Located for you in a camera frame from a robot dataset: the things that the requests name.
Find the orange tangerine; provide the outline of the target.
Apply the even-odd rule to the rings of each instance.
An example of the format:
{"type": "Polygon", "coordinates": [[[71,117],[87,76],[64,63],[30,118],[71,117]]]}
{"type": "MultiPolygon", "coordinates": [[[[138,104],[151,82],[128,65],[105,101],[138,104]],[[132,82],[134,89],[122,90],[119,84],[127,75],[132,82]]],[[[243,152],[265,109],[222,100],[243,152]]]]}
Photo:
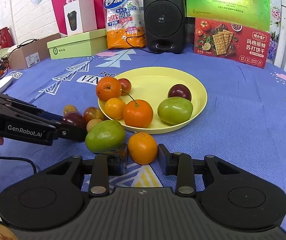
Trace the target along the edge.
{"type": "Polygon", "coordinates": [[[129,138],[128,150],[135,163],[147,165],[152,163],[157,157],[158,145],[150,134],[138,132],[129,138]]]}

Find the red apple fruit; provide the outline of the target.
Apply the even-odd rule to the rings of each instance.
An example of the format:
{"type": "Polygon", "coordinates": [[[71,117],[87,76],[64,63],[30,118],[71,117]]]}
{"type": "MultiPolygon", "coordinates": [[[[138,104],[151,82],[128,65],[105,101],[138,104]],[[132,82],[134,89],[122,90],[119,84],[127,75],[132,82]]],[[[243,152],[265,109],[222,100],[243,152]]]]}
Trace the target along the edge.
{"type": "Polygon", "coordinates": [[[131,82],[128,79],[121,78],[118,80],[122,86],[122,93],[121,95],[127,95],[131,91],[131,82]]]}

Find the dark red plum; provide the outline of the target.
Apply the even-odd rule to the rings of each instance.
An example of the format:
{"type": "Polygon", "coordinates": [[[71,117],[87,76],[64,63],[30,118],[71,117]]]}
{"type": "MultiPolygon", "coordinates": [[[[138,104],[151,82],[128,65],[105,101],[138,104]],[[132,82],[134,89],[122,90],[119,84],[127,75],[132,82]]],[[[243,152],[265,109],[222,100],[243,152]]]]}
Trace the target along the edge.
{"type": "Polygon", "coordinates": [[[167,97],[182,97],[189,101],[192,100],[192,94],[190,90],[183,84],[176,84],[172,86],[168,91],[167,97]]]}

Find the dark plum on cloth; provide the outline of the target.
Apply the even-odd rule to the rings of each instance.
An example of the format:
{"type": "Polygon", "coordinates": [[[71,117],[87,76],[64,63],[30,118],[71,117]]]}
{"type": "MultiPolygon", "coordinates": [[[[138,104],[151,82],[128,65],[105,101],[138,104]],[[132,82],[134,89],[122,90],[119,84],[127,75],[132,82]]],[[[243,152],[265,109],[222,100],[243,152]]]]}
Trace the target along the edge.
{"type": "Polygon", "coordinates": [[[72,125],[72,126],[86,128],[86,120],[78,112],[66,113],[62,118],[62,122],[72,125]]]}

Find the small yellow plum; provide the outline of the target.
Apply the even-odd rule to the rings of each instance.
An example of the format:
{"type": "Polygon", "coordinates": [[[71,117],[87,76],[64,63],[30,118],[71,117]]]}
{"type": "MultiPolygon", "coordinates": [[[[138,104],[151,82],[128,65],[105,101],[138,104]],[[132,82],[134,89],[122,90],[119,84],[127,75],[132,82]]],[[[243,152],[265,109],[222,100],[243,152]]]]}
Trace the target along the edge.
{"type": "Polygon", "coordinates": [[[63,108],[63,115],[66,115],[67,113],[71,113],[71,112],[77,112],[78,113],[78,109],[74,105],[66,105],[63,108]]]}

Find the small tan fruit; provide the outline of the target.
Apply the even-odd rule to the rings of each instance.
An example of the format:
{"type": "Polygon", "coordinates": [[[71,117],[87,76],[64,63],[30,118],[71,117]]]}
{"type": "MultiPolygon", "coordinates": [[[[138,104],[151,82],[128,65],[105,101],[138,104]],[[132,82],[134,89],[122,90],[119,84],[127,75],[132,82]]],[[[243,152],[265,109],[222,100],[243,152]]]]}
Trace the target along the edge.
{"type": "Polygon", "coordinates": [[[103,120],[101,119],[91,119],[86,125],[87,132],[90,132],[96,125],[98,125],[102,121],[103,120]]]}

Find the red yellow plum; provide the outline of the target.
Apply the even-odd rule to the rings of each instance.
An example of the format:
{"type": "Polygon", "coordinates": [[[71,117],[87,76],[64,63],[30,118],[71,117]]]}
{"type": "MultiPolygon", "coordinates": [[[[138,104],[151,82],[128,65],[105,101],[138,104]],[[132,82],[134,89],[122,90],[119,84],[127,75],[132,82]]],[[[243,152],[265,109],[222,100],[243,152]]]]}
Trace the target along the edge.
{"type": "Polygon", "coordinates": [[[105,115],[97,107],[87,107],[87,109],[84,111],[83,117],[86,123],[88,123],[92,119],[100,119],[102,121],[105,120],[105,115]]]}

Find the green mango on cloth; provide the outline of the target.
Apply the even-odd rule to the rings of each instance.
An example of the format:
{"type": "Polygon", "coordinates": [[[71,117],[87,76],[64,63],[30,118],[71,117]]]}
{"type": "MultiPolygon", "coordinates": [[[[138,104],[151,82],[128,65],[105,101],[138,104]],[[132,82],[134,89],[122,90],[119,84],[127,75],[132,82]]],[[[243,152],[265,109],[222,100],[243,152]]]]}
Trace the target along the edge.
{"type": "Polygon", "coordinates": [[[118,121],[105,120],[87,134],[85,145],[94,154],[113,151],[125,142],[126,132],[118,121]]]}

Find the small orange kumquat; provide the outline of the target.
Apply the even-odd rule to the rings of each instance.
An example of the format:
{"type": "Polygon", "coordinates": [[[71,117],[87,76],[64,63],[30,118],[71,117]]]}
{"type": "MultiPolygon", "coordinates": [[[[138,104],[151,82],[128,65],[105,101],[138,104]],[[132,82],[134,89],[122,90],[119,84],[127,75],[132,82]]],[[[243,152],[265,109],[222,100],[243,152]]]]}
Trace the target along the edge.
{"type": "Polygon", "coordinates": [[[111,98],[104,105],[106,115],[114,120],[122,119],[125,102],[119,98],[111,98]]]}

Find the tangerine on plate rim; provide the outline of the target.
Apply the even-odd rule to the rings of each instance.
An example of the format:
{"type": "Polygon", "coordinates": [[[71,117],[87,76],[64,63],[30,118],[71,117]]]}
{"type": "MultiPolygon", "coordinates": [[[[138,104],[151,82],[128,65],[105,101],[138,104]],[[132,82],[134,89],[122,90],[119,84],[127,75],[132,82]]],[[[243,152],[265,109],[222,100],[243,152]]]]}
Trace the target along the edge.
{"type": "Polygon", "coordinates": [[[102,102],[111,98],[119,98],[122,94],[122,86],[114,77],[104,77],[99,80],[96,86],[96,95],[102,102]]]}

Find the green fruit in plate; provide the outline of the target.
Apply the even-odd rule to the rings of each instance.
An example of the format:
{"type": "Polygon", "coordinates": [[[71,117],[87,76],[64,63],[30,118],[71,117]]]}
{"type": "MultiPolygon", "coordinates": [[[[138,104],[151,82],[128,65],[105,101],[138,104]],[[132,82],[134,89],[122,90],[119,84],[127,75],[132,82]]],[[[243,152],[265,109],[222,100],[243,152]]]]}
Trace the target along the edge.
{"type": "Polygon", "coordinates": [[[158,106],[159,118],[168,124],[178,125],[190,119],[193,104],[182,97],[171,97],[163,100],[158,106]]]}

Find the brown cardboard box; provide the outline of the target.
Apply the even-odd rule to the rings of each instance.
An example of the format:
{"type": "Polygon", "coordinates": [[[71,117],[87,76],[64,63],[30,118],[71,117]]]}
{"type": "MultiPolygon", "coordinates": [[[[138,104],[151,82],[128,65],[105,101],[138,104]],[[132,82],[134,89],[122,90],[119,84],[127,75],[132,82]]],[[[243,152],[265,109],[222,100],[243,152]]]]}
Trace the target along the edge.
{"type": "Polygon", "coordinates": [[[22,43],[22,46],[14,49],[8,54],[8,63],[12,70],[23,70],[30,68],[37,63],[50,57],[47,43],[60,38],[56,33],[40,39],[28,40],[22,43]]]}

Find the tangerine with stem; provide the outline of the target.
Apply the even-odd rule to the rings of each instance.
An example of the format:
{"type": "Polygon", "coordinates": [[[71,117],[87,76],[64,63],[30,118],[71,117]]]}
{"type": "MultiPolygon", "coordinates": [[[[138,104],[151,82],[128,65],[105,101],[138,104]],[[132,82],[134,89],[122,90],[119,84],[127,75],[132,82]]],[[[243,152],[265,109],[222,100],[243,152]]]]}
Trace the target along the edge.
{"type": "Polygon", "coordinates": [[[132,100],[123,109],[123,120],[127,126],[147,128],[153,120],[153,109],[145,100],[132,100]]]}

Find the red kettle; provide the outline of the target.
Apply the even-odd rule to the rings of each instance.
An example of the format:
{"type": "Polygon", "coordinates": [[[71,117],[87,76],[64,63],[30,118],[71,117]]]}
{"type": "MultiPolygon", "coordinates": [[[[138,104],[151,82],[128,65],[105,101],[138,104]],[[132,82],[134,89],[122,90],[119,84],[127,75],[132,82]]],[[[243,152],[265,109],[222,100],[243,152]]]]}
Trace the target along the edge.
{"type": "Polygon", "coordinates": [[[10,48],[11,46],[14,45],[12,36],[9,32],[8,27],[4,27],[0,29],[0,47],[1,49],[3,48],[10,48]]]}

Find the blue patterned tablecloth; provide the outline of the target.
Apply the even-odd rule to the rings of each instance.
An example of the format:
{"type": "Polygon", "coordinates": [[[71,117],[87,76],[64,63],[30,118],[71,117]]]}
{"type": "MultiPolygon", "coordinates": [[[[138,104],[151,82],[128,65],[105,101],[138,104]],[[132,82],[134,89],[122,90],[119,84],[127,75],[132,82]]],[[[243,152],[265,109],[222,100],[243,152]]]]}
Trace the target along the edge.
{"type": "MultiPolygon", "coordinates": [[[[159,144],[195,159],[214,154],[286,193],[286,73],[272,64],[257,68],[198,55],[191,47],[182,54],[104,51],[11,71],[7,94],[55,114],[69,104],[82,112],[97,105],[95,88],[101,78],[147,66],[187,72],[208,94],[202,113],[182,129],[156,135],[159,144]]],[[[286,230],[286,217],[282,227],[286,230]]]]}

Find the light green shoe box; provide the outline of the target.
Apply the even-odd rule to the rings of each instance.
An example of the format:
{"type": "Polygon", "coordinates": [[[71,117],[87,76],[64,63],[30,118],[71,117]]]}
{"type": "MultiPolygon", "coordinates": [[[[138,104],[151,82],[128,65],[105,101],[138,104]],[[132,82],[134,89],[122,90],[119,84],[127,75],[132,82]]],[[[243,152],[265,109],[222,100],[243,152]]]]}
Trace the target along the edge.
{"type": "Polygon", "coordinates": [[[107,49],[106,29],[62,37],[47,43],[51,59],[93,56],[107,49]]]}

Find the yellow plate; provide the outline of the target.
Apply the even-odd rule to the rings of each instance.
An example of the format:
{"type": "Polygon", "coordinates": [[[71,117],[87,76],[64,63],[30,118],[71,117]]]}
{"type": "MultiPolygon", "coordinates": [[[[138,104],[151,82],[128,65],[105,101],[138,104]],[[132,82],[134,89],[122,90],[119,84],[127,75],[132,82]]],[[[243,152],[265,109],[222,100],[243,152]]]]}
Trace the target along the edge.
{"type": "Polygon", "coordinates": [[[153,109],[153,121],[148,128],[132,127],[120,119],[124,129],[131,132],[146,132],[149,134],[164,134],[176,131],[188,125],[203,111],[207,104],[208,95],[203,84],[194,76],[182,70],[167,67],[141,67],[128,70],[115,76],[116,79],[125,78],[131,82],[130,94],[135,99],[147,101],[153,109]],[[185,85],[191,92],[193,112],[189,120],[177,125],[163,122],[157,108],[161,101],[167,98],[170,88],[177,84],[185,85]]]}

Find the white cup box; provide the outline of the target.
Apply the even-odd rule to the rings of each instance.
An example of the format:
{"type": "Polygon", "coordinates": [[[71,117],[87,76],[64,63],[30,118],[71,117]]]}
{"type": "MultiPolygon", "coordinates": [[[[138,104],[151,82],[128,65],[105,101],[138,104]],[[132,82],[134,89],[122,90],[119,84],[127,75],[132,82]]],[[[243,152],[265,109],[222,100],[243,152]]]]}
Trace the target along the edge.
{"type": "Polygon", "coordinates": [[[64,5],[67,35],[76,35],[97,30],[93,0],[75,0],[64,5]]]}

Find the orange paper cup pack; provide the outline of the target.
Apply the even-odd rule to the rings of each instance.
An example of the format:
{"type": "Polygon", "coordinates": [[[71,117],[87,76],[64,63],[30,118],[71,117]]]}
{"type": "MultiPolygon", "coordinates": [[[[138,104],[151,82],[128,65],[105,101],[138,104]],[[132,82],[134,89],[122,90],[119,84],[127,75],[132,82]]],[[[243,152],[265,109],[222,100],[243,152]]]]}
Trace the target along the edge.
{"type": "Polygon", "coordinates": [[[138,0],[103,0],[108,49],[144,48],[144,21],[138,0]]]}

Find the red cracker box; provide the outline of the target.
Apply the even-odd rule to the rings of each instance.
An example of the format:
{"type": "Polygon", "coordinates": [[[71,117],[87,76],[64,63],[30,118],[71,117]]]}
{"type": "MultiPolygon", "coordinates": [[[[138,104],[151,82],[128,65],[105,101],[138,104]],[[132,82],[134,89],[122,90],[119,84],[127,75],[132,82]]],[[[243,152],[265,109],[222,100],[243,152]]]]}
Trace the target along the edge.
{"type": "Polygon", "coordinates": [[[243,25],[195,19],[194,52],[264,68],[270,34],[243,25]]]}

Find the black speaker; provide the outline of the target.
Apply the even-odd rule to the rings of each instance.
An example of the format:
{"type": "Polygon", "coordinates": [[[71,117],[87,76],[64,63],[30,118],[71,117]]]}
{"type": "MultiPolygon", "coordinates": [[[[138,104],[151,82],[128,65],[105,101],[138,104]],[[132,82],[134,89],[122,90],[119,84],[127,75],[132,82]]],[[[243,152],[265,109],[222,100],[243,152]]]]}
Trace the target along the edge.
{"type": "Polygon", "coordinates": [[[185,46],[186,0],[144,0],[147,48],[179,54],[185,46]]]}

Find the green glossy gift box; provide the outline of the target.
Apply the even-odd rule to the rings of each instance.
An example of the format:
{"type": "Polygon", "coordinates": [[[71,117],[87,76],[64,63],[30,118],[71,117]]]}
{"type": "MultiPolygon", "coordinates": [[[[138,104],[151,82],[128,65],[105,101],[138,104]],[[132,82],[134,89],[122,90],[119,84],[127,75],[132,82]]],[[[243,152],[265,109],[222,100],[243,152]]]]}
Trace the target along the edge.
{"type": "Polygon", "coordinates": [[[270,0],[187,0],[187,16],[236,23],[268,32],[270,0]]]}

